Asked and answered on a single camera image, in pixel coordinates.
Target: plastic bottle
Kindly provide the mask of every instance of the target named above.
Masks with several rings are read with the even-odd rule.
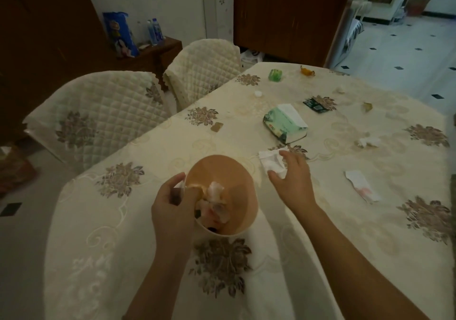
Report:
[[[151,20],[147,20],[147,30],[149,31],[149,39],[151,40],[152,46],[158,44],[157,36],[155,35],[154,24]]]
[[[152,21],[153,21],[152,24],[154,25],[155,36],[157,37],[157,41],[161,42],[161,41],[163,41],[162,29],[160,28],[160,25],[157,22],[156,18],[153,18]]]

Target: hand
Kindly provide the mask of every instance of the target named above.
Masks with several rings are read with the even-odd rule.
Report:
[[[152,222],[157,240],[156,255],[186,262],[191,252],[195,204],[202,198],[202,190],[188,188],[181,200],[181,189],[174,187],[184,179],[182,172],[160,187],[152,205]]]
[[[281,179],[271,170],[268,171],[268,176],[282,201],[293,213],[299,209],[316,206],[311,172],[305,158],[288,151],[279,153],[288,164],[286,176]]]

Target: floral embroidery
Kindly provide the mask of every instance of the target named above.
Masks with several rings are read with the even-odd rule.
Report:
[[[443,206],[440,201],[433,200],[429,205],[419,196],[415,202],[412,200],[397,207],[407,214],[407,224],[409,229],[423,229],[423,235],[436,242],[448,244],[450,235],[453,234],[451,228],[450,210]]]
[[[440,144],[445,147],[450,146],[447,136],[437,128],[423,127],[421,124],[417,124],[404,130],[410,133],[411,140],[423,140],[427,146],[439,146]]]
[[[217,115],[219,114],[214,109],[208,109],[207,107],[203,107],[202,109],[196,107],[189,111],[190,113],[185,119],[189,120],[193,125],[196,126],[199,126],[200,124],[204,124],[205,126],[213,125],[213,120],[217,119]]]
[[[332,111],[332,110],[337,110],[334,105],[337,105],[334,102],[334,99],[331,99],[330,97],[321,97],[321,96],[313,96],[312,97],[316,102],[318,102],[321,106],[323,106],[325,109]]]
[[[117,193],[117,197],[121,198],[124,195],[129,196],[132,185],[139,185],[140,176],[144,174],[142,166],[131,168],[133,162],[124,165],[122,162],[116,166],[106,168],[106,174],[97,185],[102,185],[100,194],[109,197]]]
[[[258,85],[259,77],[256,75],[250,75],[250,74],[243,74],[239,75],[236,79],[237,82],[240,82],[242,85],[248,86],[248,85]]]
[[[88,115],[81,117],[79,112],[70,111],[65,121],[60,121],[60,130],[56,130],[57,141],[77,148],[93,145],[95,122]]]
[[[330,73],[333,73],[334,75],[337,76],[350,76],[350,74],[343,73],[342,71],[337,71],[337,70],[330,70]]]
[[[252,251],[245,245],[244,239],[237,238],[233,243],[227,238],[210,240],[196,245],[195,249],[196,267],[189,274],[201,276],[199,286],[205,294],[215,294],[217,298],[225,288],[228,288],[228,293],[233,298],[237,290],[244,294],[245,281],[241,273],[252,269],[247,259]]]
[[[146,88],[145,91],[146,91],[146,94],[145,94],[146,97],[152,98],[157,103],[160,103],[163,105],[162,97],[160,96],[160,92],[158,91],[157,85],[155,83],[152,82],[152,86],[150,88]]]
[[[298,153],[300,155],[302,155],[305,159],[309,159],[305,154],[307,153],[307,150],[305,150],[304,148],[301,147],[301,145],[296,145],[296,146],[291,146],[290,144],[286,145],[288,147],[288,150],[290,152],[293,152],[293,153]],[[272,148],[269,148],[268,150],[270,151],[273,151],[275,149],[280,149],[280,148],[283,148],[285,147],[284,145],[282,145],[281,143],[276,145],[275,147],[272,147]],[[282,159],[284,164],[285,164],[285,167],[287,167],[287,162],[285,160],[285,158]]]

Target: dining table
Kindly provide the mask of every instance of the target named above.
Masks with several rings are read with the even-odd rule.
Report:
[[[309,237],[259,160],[259,151],[285,147],[307,159],[317,204],[362,255],[430,319],[453,319],[445,118],[348,74],[300,68],[258,63],[69,181],[47,238],[45,318],[120,320],[154,258],[157,190],[219,154],[252,176],[258,214],[237,236],[203,235],[195,224],[173,319],[343,319]],[[306,106],[310,98],[327,112]],[[279,104],[297,110],[306,137],[285,146],[266,127]],[[378,143],[363,147],[363,138]],[[378,201],[360,196],[345,177],[351,170]]]

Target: chair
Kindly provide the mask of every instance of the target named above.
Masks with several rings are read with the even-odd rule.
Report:
[[[74,79],[28,115],[33,139],[78,172],[171,116],[152,73],[104,71]]]
[[[228,40],[202,39],[186,46],[163,78],[181,110],[239,75],[241,69],[239,47]]]

